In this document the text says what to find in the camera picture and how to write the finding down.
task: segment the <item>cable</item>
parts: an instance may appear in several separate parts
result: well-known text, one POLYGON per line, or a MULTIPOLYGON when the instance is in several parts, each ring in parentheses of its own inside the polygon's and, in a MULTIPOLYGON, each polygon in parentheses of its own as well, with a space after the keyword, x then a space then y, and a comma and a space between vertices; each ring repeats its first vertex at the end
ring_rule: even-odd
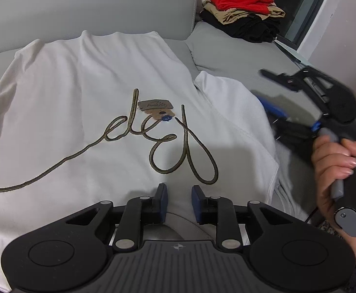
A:
POLYGON ((315 213, 318 211, 318 207, 316 207, 310 214, 309 214, 309 216, 308 216, 308 218, 307 219, 305 219, 305 223, 307 223, 307 222, 309 222, 310 220, 311 220, 311 218, 312 218, 312 216, 313 215, 315 215, 315 213))
POLYGON ((138 101, 138 89, 135 89, 133 91, 133 97, 132 97, 132 106, 131 106, 131 110, 130 110, 130 114, 129 114, 129 118, 125 115, 121 115, 119 117, 116 117, 112 122, 109 123, 109 125, 106 127, 105 131, 103 132, 103 135, 97 139, 95 142, 90 143, 89 145, 87 145, 86 147, 84 147, 83 149, 81 149, 80 151, 76 152, 75 154, 72 154, 70 156, 65 157, 64 159, 62 159, 61 161, 59 161, 58 163, 56 163, 55 165, 53 165, 52 167, 48 168, 45 172, 41 173, 40 175, 38 175, 37 177, 28 180, 22 184, 19 185, 14 185, 14 186, 10 186, 10 187, 4 187, 4 188, 0 188, 0 192, 9 192, 9 191, 14 191, 16 189, 20 189, 23 188, 27 185, 30 185, 38 180, 40 180, 41 178, 43 178, 44 176, 46 176, 47 174, 49 174, 50 172, 52 172, 54 169, 58 168, 60 165, 62 165, 64 162, 68 161, 68 160, 72 160, 73 158, 81 155, 82 153, 84 153, 85 151, 87 151, 90 147, 93 147, 94 145, 97 145, 98 143, 100 143, 101 141, 103 141, 103 139, 105 139, 106 141, 110 142, 110 141, 117 141, 123 137, 125 137, 126 135, 128 135, 128 133, 132 133, 134 135, 143 135, 147 140, 150 141, 154 141, 156 142, 156 144, 152 147, 150 153, 149 153, 149 163, 151 165, 151 167, 158 173, 160 174, 169 174, 174 172, 175 170, 177 170, 179 168, 179 166, 182 165, 184 159, 187 156, 187 160, 189 162, 190 168, 194 174, 194 176, 203 184, 207 184, 207 185, 212 185, 214 184, 217 180, 218 180, 218 168, 217 168, 217 164, 216 161, 214 160, 212 154, 209 152, 209 150, 206 148, 206 146, 200 141, 200 139, 197 138, 197 136, 194 134, 193 131, 191 131, 188 127, 187 127, 187 122, 186 122, 186 114, 184 111, 184 105, 181 106, 181 110, 182 110, 182 121, 181 122, 178 118, 175 118, 177 120, 177 122, 183 127, 183 131, 184 131, 184 136, 183 136, 183 151, 182 151, 182 155, 181 158, 179 159, 179 161, 177 162, 177 164, 175 164, 172 168, 170 169, 160 169, 156 166, 154 160, 153 160, 153 156, 154 153, 156 151, 156 149, 158 148, 159 145, 161 145, 163 142, 168 142, 168 141, 172 141, 175 140, 177 138, 177 136, 175 134, 167 134, 166 136, 164 136, 161 139, 156 139, 153 137, 148 136, 146 133, 149 130, 152 130, 157 124, 159 124, 161 122, 161 120, 157 120, 155 121, 152 125, 150 125, 148 128, 145 128, 148 120, 150 120, 150 118, 152 117, 151 115, 147 116, 144 121, 141 124, 141 130, 140 131, 134 131, 132 129, 132 125, 134 122, 134 118, 136 117, 136 106, 137 106, 137 101, 138 101), (121 124, 123 124, 124 122, 128 121, 126 130, 124 131, 124 133, 119 134, 118 136, 114 137, 114 138, 110 138, 108 136, 108 134, 113 131, 114 129, 118 128, 121 124), (209 157, 212 166, 214 168, 214 177, 211 180, 204 180, 197 172, 197 170, 195 169, 195 166, 193 164, 191 155, 190 155, 190 149, 189 149, 189 142, 188 142, 188 133, 190 133, 190 135, 197 141, 197 143, 204 149, 205 153, 207 154, 207 156, 209 157))

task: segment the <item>window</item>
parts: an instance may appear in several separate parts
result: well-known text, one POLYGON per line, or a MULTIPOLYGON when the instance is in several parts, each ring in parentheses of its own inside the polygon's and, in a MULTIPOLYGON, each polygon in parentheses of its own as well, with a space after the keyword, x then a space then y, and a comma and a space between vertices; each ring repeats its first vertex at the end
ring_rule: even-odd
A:
POLYGON ((323 0, 274 0, 285 12, 278 40, 297 49, 311 26, 323 0))

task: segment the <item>gray handle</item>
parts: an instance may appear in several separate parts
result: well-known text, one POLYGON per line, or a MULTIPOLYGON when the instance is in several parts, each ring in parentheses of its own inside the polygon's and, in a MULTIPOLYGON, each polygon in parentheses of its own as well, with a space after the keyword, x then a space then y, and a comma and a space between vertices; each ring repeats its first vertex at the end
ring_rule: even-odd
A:
MULTIPOLYGON (((319 135, 328 135, 331 142, 339 142, 338 136, 330 129, 320 129, 319 135)), ((335 222, 349 236, 356 237, 356 168, 350 177, 336 180, 331 185, 331 198, 335 202, 335 222)))

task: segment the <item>beige folded cloth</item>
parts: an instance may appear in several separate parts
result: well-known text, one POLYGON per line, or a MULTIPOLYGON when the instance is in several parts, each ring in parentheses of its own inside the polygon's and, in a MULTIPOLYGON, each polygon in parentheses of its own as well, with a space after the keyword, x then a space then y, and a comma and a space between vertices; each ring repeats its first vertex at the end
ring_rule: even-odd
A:
MULTIPOLYGON (((219 11, 214 4, 210 0, 205 0, 203 2, 204 9, 209 11, 214 15, 216 19, 221 24, 231 24, 235 22, 238 19, 241 19, 242 17, 247 17, 249 14, 255 14, 254 12, 251 11, 245 11, 245 10, 238 10, 236 8, 231 8, 226 11, 219 11)), ((262 20, 267 19, 268 17, 284 17, 285 12, 278 8, 274 3, 268 6, 269 9, 269 14, 264 15, 264 14, 256 14, 258 15, 262 20)))

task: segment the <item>fingernail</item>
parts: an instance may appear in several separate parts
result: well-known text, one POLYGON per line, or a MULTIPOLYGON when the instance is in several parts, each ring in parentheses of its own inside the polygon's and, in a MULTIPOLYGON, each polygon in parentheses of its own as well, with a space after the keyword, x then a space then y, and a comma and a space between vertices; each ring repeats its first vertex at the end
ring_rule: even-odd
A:
POLYGON ((345 174, 345 175, 351 175, 354 173, 354 171, 350 168, 343 168, 342 169, 342 172, 345 174))
POLYGON ((352 141, 349 140, 349 139, 342 139, 342 141, 343 141, 344 143, 352 143, 352 141))
POLYGON ((351 166, 356 166, 356 158, 354 157, 350 157, 348 160, 347 160, 347 163, 351 166))

